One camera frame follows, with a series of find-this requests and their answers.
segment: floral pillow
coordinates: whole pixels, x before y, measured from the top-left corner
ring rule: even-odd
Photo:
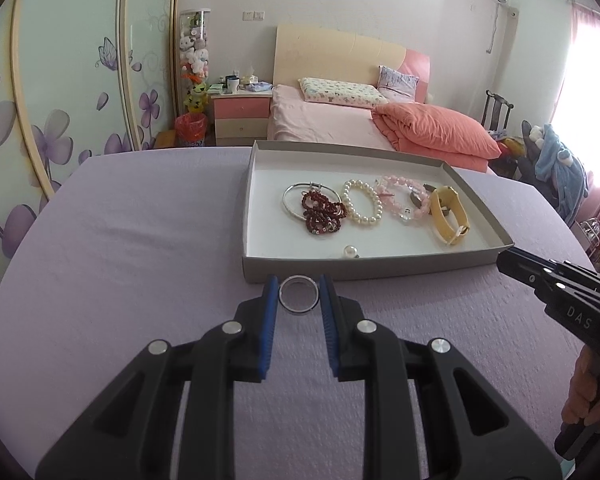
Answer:
[[[419,77],[403,74],[387,66],[380,67],[378,91],[392,103],[416,102]]]
[[[387,103],[387,99],[371,85],[330,81],[305,77],[299,79],[304,100],[311,103],[327,103],[332,105],[353,106],[373,109],[377,105]]]

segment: pink curtain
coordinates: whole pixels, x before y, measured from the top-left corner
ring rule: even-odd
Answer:
[[[570,55],[552,123],[589,170],[589,197],[576,220],[600,220],[600,14],[573,4],[571,16]]]

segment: silver ring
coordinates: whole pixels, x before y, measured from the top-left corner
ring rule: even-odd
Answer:
[[[296,187],[308,187],[309,191],[311,191],[312,189],[317,189],[318,191],[327,189],[327,190],[331,191],[337,197],[338,202],[342,203],[342,200],[340,199],[340,195],[335,190],[331,189],[328,186],[325,186],[324,184],[318,184],[317,182],[303,182],[301,184],[293,184],[292,186],[289,186],[285,189],[285,192],[282,195],[282,203],[285,206],[285,209],[287,211],[289,211],[290,215],[295,216],[296,218],[298,218],[299,220],[302,220],[303,222],[305,221],[304,216],[296,213],[286,204],[286,194]]]
[[[308,283],[309,285],[311,285],[314,288],[314,295],[315,295],[314,302],[309,307],[302,308],[301,310],[286,304],[284,297],[283,297],[283,292],[287,285],[292,285],[293,283],[300,283],[300,282]],[[306,314],[307,312],[312,311],[314,309],[314,307],[318,304],[319,299],[320,299],[320,292],[318,291],[317,283],[315,283],[314,280],[312,280],[308,276],[302,276],[301,274],[296,274],[295,276],[289,276],[284,282],[282,282],[280,284],[280,288],[278,289],[278,301],[280,302],[280,304],[285,308],[286,311],[288,311],[292,314],[296,314],[296,315]]]

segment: wooden headboard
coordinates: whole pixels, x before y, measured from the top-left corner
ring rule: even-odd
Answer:
[[[424,102],[429,86],[429,56],[350,32],[308,25],[278,26],[274,85],[298,86],[300,78],[319,77],[375,86],[380,65],[418,76],[416,101]]]

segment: human hand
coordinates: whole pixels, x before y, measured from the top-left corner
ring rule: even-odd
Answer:
[[[577,424],[581,418],[585,426],[600,421],[600,400],[589,409],[598,389],[598,381],[589,372],[593,359],[594,353],[584,345],[569,383],[569,398],[562,409],[562,420],[567,424]]]

